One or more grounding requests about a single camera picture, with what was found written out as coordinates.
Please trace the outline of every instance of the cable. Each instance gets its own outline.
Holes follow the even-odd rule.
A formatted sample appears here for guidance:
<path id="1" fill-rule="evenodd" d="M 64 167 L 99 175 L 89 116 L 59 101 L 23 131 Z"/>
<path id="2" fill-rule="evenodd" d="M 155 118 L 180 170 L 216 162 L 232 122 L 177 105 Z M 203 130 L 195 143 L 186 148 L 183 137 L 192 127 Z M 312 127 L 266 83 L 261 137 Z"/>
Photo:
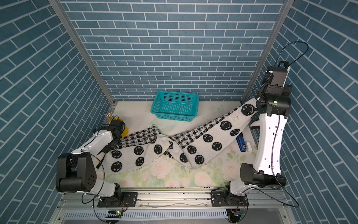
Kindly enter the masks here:
<path id="1" fill-rule="evenodd" d="M 222 189 L 221 189 L 221 188 L 212 189 L 212 190 L 210 191 L 210 194 L 211 194 L 213 191 L 217 191 L 217 190 L 222 190 Z"/>
<path id="2" fill-rule="evenodd" d="M 96 214 L 96 211 L 95 211 L 95 198 L 99 195 L 99 193 L 101 192 L 101 190 L 102 190 L 102 188 L 103 188 L 103 185 L 104 185 L 104 183 L 105 183 L 105 168 L 103 167 L 102 162 L 101 162 L 96 156 L 92 155 L 92 154 L 89 153 L 89 152 L 83 152 L 83 153 L 88 153 L 88 154 L 90 154 L 91 156 L 95 157 L 95 158 L 100 162 L 100 164 L 101 164 L 101 166 L 102 166 L 102 169 L 103 169 L 103 182 L 102 182 L 102 186 L 101 186 L 100 190 L 98 191 L 98 193 L 97 193 L 90 201 L 88 201 L 88 202 L 83 202 L 83 196 L 84 196 L 84 194 L 86 194 L 86 193 L 83 193 L 83 194 L 82 194 L 81 201 L 82 201 L 83 204 L 88 204 L 88 203 L 92 202 L 93 212 L 95 213 L 95 216 L 96 216 L 100 221 L 102 221 L 102 222 L 104 222 L 104 223 L 107 223 L 106 221 L 103 221 L 102 219 L 100 219 L 100 218 L 98 217 L 98 215 Z"/>
<path id="3" fill-rule="evenodd" d="M 276 110 L 277 110 L 277 114 L 278 114 L 278 117 L 279 117 L 279 121 L 278 121 L 277 128 L 276 128 L 276 133 L 277 133 L 277 132 L 279 131 L 279 127 L 280 127 L 280 112 L 279 112 L 279 109 L 278 109 L 275 105 L 273 105 L 273 104 L 269 104 L 269 103 L 263 103 L 263 104 L 271 105 L 271 106 L 273 106 L 274 108 L 276 108 Z M 284 202 L 282 202 L 282 201 L 277 200 L 276 198 L 271 197 L 270 195 L 264 193 L 263 191 L 261 191 L 261 190 L 255 188 L 255 187 L 252 187 L 252 188 L 255 188 L 255 189 L 261 191 L 261 192 L 264 193 L 265 195 L 269 196 L 269 197 L 272 198 L 272 199 L 275 199 L 276 201 L 278 201 L 278 202 L 280 202 L 280 203 L 282 203 L 282 204 L 284 204 L 284 205 L 288 205 L 288 206 L 291 206 L 291 207 L 298 208 L 298 207 L 300 207 L 300 204 L 297 202 L 297 200 L 295 199 L 295 197 L 293 197 L 290 193 L 288 193 L 287 190 L 281 185 L 281 183 L 279 182 L 279 180 L 277 179 L 277 177 L 276 177 L 276 175 L 275 175 L 275 173 L 274 173 L 274 169 L 272 168 L 272 165 L 273 165 L 273 163 L 274 163 L 274 146 L 275 146 L 275 140 L 276 140 L 276 135 L 274 136 L 274 141 L 273 141 L 273 143 L 272 143 L 272 150 L 271 150 L 271 171 L 272 171 L 272 175 L 275 177 L 277 183 L 281 186 L 281 188 L 296 202 L 297 205 L 290 205 L 290 204 L 284 203 Z"/>
<path id="4" fill-rule="evenodd" d="M 245 211 L 245 214 L 244 214 L 244 216 L 241 218 L 240 217 L 240 220 L 239 220 L 239 222 L 241 222 L 245 217 L 246 217 L 246 214 L 247 214 L 247 211 L 248 211 L 248 206 L 247 206 L 247 209 L 245 209 L 245 204 L 243 203 L 243 202 L 241 202 L 242 203 L 242 205 L 244 206 L 244 211 Z"/>
<path id="5" fill-rule="evenodd" d="M 102 222 L 104 222 L 104 223 L 107 223 L 107 224 L 111 224 L 112 222 L 107 222 L 107 221 L 103 221 L 102 219 L 100 219 L 99 217 L 98 217 L 98 215 L 97 215 L 97 213 L 96 213 L 96 211 L 95 211 L 95 201 L 92 201 L 92 207 L 93 207 L 93 212 L 95 213 L 95 216 L 100 220 L 100 221 L 102 221 Z"/>
<path id="6" fill-rule="evenodd" d="M 275 64 L 274 64 L 274 67 L 276 66 L 276 63 L 277 63 L 277 61 L 279 60 L 279 57 L 280 57 L 281 53 L 283 52 L 283 50 L 284 50 L 286 47 L 288 47 L 289 45 L 293 44 L 293 43 L 302 43 L 302 44 L 305 44 L 305 45 L 307 45 L 307 49 L 306 49 L 306 51 L 305 51 L 303 54 L 301 54 L 298 58 L 296 58 L 296 60 L 294 60 L 293 62 L 291 62 L 288 66 L 290 66 L 291 64 L 293 64 L 294 62 L 296 62 L 298 59 L 300 59 L 300 58 L 308 51 L 308 49 L 309 49 L 308 44 L 307 44 L 306 42 L 303 42 L 303 41 L 293 41 L 293 42 L 287 44 L 284 48 L 282 48 L 280 54 L 278 55 L 278 57 L 277 57 L 277 59 L 276 59 L 276 62 L 275 62 Z"/>
<path id="7" fill-rule="evenodd" d="M 123 211 L 123 207 L 124 207 L 124 200 L 123 200 L 123 207 L 122 207 L 122 214 L 128 210 L 128 204 L 129 204 L 129 201 L 127 198 L 125 198 L 127 200 L 127 207 L 126 207 L 126 210 Z"/>
<path id="8" fill-rule="evenodd" d="M 91 144 L 91 143 L 93 142 L 93 140 L 94 140 L 95 138 L 97 138 L 97 135 L 98 135 L 99 132 L 100 132 L 100 131 L 97 131 L 97 134 L 95 135 L 95 137 L 94 137 L 90 142 L 88 142 L 86 145 L 82 146 L 82 148 L 84 148 L 84 147 L 88 146 L 89 144 Z"/>

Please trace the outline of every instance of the metal frame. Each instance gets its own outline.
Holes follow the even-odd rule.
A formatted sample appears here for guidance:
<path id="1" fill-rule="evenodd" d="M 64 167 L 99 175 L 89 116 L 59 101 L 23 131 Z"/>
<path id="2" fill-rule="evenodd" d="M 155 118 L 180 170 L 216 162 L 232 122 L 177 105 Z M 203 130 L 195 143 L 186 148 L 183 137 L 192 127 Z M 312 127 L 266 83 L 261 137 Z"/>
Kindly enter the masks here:
<path id="1" fill-rule="evenodd" d="M 156 211 L 161 209 L 191 209 L 195 211 L 204 210 L 210 211 L 212 209 L 235 209 L 236 206 L 222 206 L 212 207 L 210 191 L 215 188 L 128 188 L 122 189 L 123 192 L 138 192 L 136 206 L 134 208 L 128 208 L 131 210 L 142 211 Z M 287 202 L 285 194 L 282 190 L 273 190 L 271 188 L 263 188 L 265 193 L 272 197 Z M 60 224 L 64 219 L 66 213 L 73 213 L 73 211 L 83 211 L 92 213 L 92 203 L 82 204 L 81 195 L 79 193 L 68 194 L 65 193 L 51 219 L 50 224 Z M 89 201 L 93 196 L 85 195 L 84 201 Z M 278 208 L 284 219 L 289 222 L 285 224 L 294 224 L 292 220 L 292 213 L 288 206 L 282 205 L 281 203 L 269 198 L 263 193 L 253 190 L 247 194 L 250 209 L 254 208 Z M 99 199 L 95 199 L 95 210 L 97 213 L 108 210 L 108 208 L 97 208 Z"/>
<path id="2" fill-rule="evenodd" d="M 52 6 L 53 10 L 57 14 L 58 18 L 62 22 L 63 26 L 65 27 L 68 35 L 71 37 L 73 43 L 77 47 L 77 50 L 81 54 L 84 62 L 89 67 L 90 71 L 92 72 L 92 75 L 94 76 L 94 78 L 96 79 L 98 84 L 100 85 L 100 88 L 102 89 L 103 93 L 107 97 L 109 103 L 111 104 L 111 106 L 113 106 L 115 103 L 115 100 L 113 99 L 112 94 L 109 92 L 106 84 L 104 83 L 101 75 L 99 74 L 90 55 L 88 54 L 85 46 L 83 45 L 81 39 L 79 38 L 73 24 L 71 23 L 67 13 L 65 12 L 62 4 L 60 3 L 59 0 L 49 0 L 49 2 L 50 2 L 50 5 Z"/>
<path id="3" fill-rule="evenodd" d="M 268 57 L 268 54 L 271 51 L 271 48 L 273 46 L 273 44 L 275 43 L 275 40 L 280 32 L 280 29 L 287 17 L 287 14 L 289 13 L 291 6 L 293 4 L 294 0 L 285 0 L 285 3 L 283 4 L 281 11 L 279 13 L 279 16 L 277 17 L 277 20 L 274 24 L 274 27 L 271 30 L 270 36 L 267 40 L 267 43 L 265 44 L 265 48 L 262 51 L 261 57 L 259 59 L 259 61 L 256 64 L 256 68 L 253 71 L 253 74 L 251 76 L 251 79 L 249 81 L 249 83 L 247 84 L 245 93 L 241 99 L 241 102 L 246 102 L 253 86 L 255 85 L 255 82 L 257 81 L 258 76 L 260 75 L 261 69 L 266 61 L 266 58 Z"/>

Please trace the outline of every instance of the black cable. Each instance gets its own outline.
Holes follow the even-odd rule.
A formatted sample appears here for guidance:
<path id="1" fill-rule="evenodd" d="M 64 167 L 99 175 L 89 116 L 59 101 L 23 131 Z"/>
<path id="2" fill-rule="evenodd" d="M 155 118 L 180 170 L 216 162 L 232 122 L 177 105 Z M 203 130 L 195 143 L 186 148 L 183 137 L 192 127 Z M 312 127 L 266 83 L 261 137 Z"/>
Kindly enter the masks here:
<path id="1" fill-rule="evenodd" d="M 276 198 L 272 197 L 271 195 L 266 194 L 265 192 L 261 191 L 260 189 L 258 189 L 258 188 L 256 188 L 256 187 L 251 187 L 251 188 L 258 190 L 258 191 L 260 191 L 261 193 L 264 193 L 265 195 L 269 196 L 270 198 L 272 198 L 272 199 L 274 199 L 275 201 L 278 201 L 279 203 L 282 203 L 282 204 L 284 204 L 284 205 L 288 205 L 288 206 L 295 207 L 295 208 L 298 208 L 298 207 L 299 207 L 299 205 L 298 205 L 298 206 L 295 206 L 295 205 L 290 205 L 290 204 L 284 203 L 284 202 L 282 202 L 282 201 L 279 201 L 279 200 L 277 200 Z"/>
<path id="2" fill-rule="evenodd" d="M 213 190 L 210 191 L 210 194 L 213 192 L 213 191 L 217 191 L 217 190 L 222 190 L 221 188 L 215 188 Z"/>
<path id="3" fill-rule="evenodd" d="M 293 43 L 303 43 L 303 44 L 307 45 L 307 49 L 306 49 L 306 51 L 305 51 L 303 54 L 301 54 L 298 58 L 296 58 L 296 60 L 294 60 L 294 61 L 293 61 L 292 63 L 290 63 L 288 66 L 290 66 L 291 64 L 293 64 L 294 62 L 296 62 L 298 59 L 300 59 L 300 58 L 308 51 L 308 49 L 309 49 L 308 44 L 307 44 L 306 42 L 303 42 L 303 41 L 293 41 L 293 42 L 287 44 L 287 45 L 281 50 L 281 52 L 279 53 L 279 55 L 277 56 L 277 59 L 276 59 L 275 64 L 274 64 L 274 66 L 273 66 L 274 69 L 275 69 L 276 63 L 277 63 L 277 61 L 279 60 L 279 58 L 280 58 L 280 56 L 281 56 L 283 50 L 284 50 L 286 47 L 288 47 L 289 45 L 293 44 Z M 258 89 L 258 93 L 259 93 L 259 94 L 262 94 L 261 91 L 262 91 L 262 89 L 264 88 L 264 85 L 269 81 L 269 79 L 270 79 L 271 76 L 272 76 L 272 73 L 271 73 L 270 76 L 267 78 L 266 82 L 264 82 L 264 83 L 261 85 L 261 87 Z"/>
<path id="4" fill-rule="evenodd" d="M 96 213 L 96 211 L 95 211 L 95 201 L 92 201 L 92 207 L 93 207 L 93 212 L 95 213 L 95 216 L 96 216 L 100 221 L 102 221 L 102 222 L 108 224 L 107 221 L 103 221 L 102 219 L 100 219 L 100 218 L 98 217 L 98 215 L 97 215 L 97 213 Z"/>
<path id="5" fill-rule="evenodd" d="M 97 131 L 97 134 L 95 135 L 95 137 L 94 137 L 90 142 L 88 142 L 86 145 L 82 146 L 82 148 L 84 148 L 84 147 L 88 146 L 89 144 L 91 144 L 91 143 L 93 142 L 93 140 L 94 140 L 95 138 L 97 138 L 97 135 L 98 135 L 99 132 L 100 132 L 100 131 Z"/>
<path id="6" fill-rule="evenodd" d="M 280 112 L 279 112 L 279 109 L 278 109 L 275 105 L 273 105 L 273 104 L 269 104 L 269 103 L 263 103 L 263 104 L 271 105 L 271 106 L 273 106 L 274 108 L 276 108 L 276 110 L 277 110 L 277 114 L 278 114 L 278 117 L 279 117 L 279 121 L 278 121 L 277 128 L 276 128 L 276 133 L 277 133 L 277 132 L 279 131 L 279 128 L 280 128 Z M 277 177 L 276 177 L 276 175 L 275 175 L 275 173 L 274 173 L 274 169 L 272 168 L 272 165 L 273 165 L 273 163 L 274 163 L 274 146 L 275 146 L 275 140 L 276 140 L 276 134 L 275 134 L 275 136 L 274 136 L 274 141 L 273 141 L 273 143 L 272 143 L 272 150 L 271 150 L 271 171 L 272 171 L 272 175 L 275 177 L 277 183 L 281 186 L 281 188 L 296 202 L 297 205 L 290 205 L 290 204 L 284 203 L 284 202 L 282 202 L 282 201 L 279 201 L 279 200 L 277 200 L 277 199 L 275 199 L 275 198 L 273 198 L 273 197 L 271 197 L 271 196 L 270 196 L 270 197 L 271 197 L 272 199 L 275 199 L 276 201 L 278 201 L 278 202 L 284 204 L 284 205 L 288 205 L 288 206 L 291 206 L 291 207 L 298 208 L 298 207 L 300 207 L 300 204 L 297 202 L 296 198 L 294 198 L 290 193 L 288 193 L 287 190 L 281 185 L 281 183 L 279 182 L 279 180 L 277 179 Z"/>
<path id="7" fill-rule="evenodd" d="M 293 43 L 302 43 L 302 44 L 305 44 L 305 45 L 307 45 L 307 50 L 306 50 L 303 54 L 301 54 L 301 56 L 299 56 L 296 60 L 294 60 L 293 62 L 291 62 L 288 66 L 290 66 L 291 64 L 293 64 L 294 62 L 296 62 L 298 59 L 300 59 L 300 58 L 308 51 L 308 49 L 309 49 L 308 44 L 307 44 L 306 42 L 303 42 L 303 41 L 293 41 L 293 42 L 287 44 L 284 48 L 282 48 L 280 54 L 278 55 L 278 57 L 277 57 L 277 59 L 276 59 L 276 62 L 275 62 L 275 64 L 274 64 L 274 67 L 276 66 L 276 63 L 277 63 L 277 61 L 279 60 L 279 57 L 280 57 L 281 53 L 283 52 L 283 50 L 284 50 L 286 47 L 288 47 L 289 45 L 293 44 Z"/>
<path id="8" fill-rule="evenodd" d="M 88 154 L 90 154 L 91 156 L 95 157 L 95 158 L 100 162 L 100 164 L 101 164 L 101 166 L 102 166 L 102 169 L 103 169 L 103 181 L 102 181 L 102 186 L 101 186 L 99 192 L 98 192 L 90 201 L 88 201 L 88 202 L 83 202 L 83 196 L 84 196 L 84 194 L 86 194 L 86 192 L 82 194 L 82 197 L 81 197 L 82 203 L 83 203 L 83 204 L 88 204 L 88 203 L 90 203 L 91 201 L 93 201 L 93 200 L 99 195 L 99 193 L 101 192 L 101 190 L 102 190 L 102 188 L 103 188 L 103 185 L 104 185 L 104 183 L 105 183 L 105 168 L 103 167 L 103 164 L 102 164 L 102 162 L 100 161 L 100 159 L 98 159 L 96 156 L 92 155 L 92 154 L 89 153 L 89 152 L 84 152 L 84 151 L 82 151 L 82 149 L 81 149 L 81 152 L 83 152 L 83 153 L 88 153 Z"/>

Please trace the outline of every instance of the blue plastic basket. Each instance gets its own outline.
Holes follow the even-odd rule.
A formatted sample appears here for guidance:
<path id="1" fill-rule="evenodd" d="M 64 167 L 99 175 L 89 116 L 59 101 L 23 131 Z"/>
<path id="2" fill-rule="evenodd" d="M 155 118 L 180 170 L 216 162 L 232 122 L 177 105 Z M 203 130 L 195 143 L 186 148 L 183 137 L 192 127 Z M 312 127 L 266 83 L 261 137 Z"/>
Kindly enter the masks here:
<path id="1" fill-rule="evenodd" d="M 159 91 L 150 112 L 161 119 L 192 121 L 198 104 L 199 96 L 195 93 Z"/>

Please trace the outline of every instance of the yellow pencil cup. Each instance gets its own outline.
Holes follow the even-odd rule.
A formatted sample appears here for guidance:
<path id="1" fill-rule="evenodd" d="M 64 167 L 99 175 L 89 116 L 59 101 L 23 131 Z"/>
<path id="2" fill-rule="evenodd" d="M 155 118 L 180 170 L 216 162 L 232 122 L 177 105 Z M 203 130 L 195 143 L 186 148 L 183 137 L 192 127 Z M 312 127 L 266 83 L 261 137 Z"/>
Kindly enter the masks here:
<path id="1" fill-rule="evenodd" d="M 129 132 L 129 130 L 128 130 L 127 126 L 125 126 L 124 131 L 122 133 L 122 138 L 126 137 L 128 135 L 128 132 Z"/>

